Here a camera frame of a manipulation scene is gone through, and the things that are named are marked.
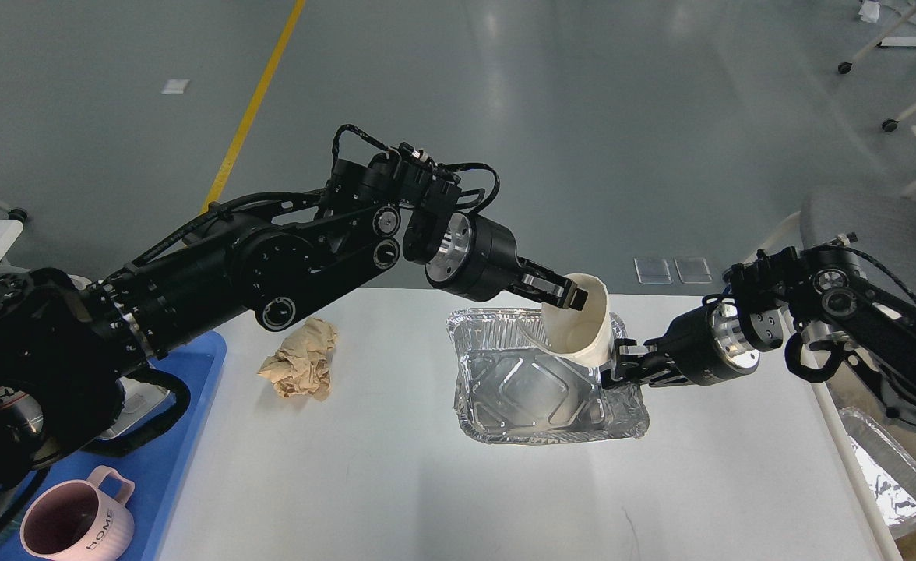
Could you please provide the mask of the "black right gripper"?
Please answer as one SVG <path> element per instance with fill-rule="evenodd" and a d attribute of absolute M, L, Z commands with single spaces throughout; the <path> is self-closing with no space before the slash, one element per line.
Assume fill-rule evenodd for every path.
<path fill-rule="evenodd" d="M 669 323 L 668 354 L 629 338 L 614 340 L 610 361 L 600 368 L 600 386 L 679 386 L 680 373 L 693 386 L 715 386 L 754 373 L 759 358 L 735 305 L 711 302 Z"/>

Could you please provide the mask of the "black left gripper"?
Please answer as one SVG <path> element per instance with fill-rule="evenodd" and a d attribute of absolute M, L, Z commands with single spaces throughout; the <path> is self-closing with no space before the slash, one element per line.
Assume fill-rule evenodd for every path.
<path fill-rule="evenodd" d="M 513 233 L 480 214 L 452 214 L 425 276 L 431 287 L 473 302 L 489 301 L 512 284 L 515 295 L 556 309 L 583 310 L 589 298 L 571 278 L 518 259 Z"/>

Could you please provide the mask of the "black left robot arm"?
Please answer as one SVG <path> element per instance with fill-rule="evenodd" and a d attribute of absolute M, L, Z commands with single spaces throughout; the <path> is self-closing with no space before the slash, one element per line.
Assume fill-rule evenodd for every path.
<path fill-rule="evenodd" d="M 517 253 L 484 217 L 490 189 L 460 188 L 489 164 L 436 162 L 357 125 L 331 142 L 329 181 L 210 203 L 122 269 L 87 287 L 68 273 L 0 273 L 0 530 L 53 464 L 95 448 L 120 415 L 121 379 L 166 387 L 174 406 L 141 429 L 148 443 L 187 411 L 188 388 L 150 366 L 242 313 L 279 333 L 398 263 L 425 267 L 437 290 L 473 302 L 502 291 L 559 309 L 596 298 Z"/>

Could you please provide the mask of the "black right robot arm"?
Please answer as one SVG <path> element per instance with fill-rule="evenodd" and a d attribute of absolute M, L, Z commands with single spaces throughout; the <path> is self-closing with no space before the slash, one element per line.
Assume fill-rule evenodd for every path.
<path fill-rule="evenodd" d="M 916 432 L 916 295 L 872 284 L 861 266 L 883 265 L 855 239 L 758 249 L 725 271 L 724 291 L 676 316 L 661 337 L 616 340 L 601 386 L 715 386 L 753 373 L 761 354 L 780 349 L 786 369 L 807 383 L 849 367 L 886 418 Z"/>

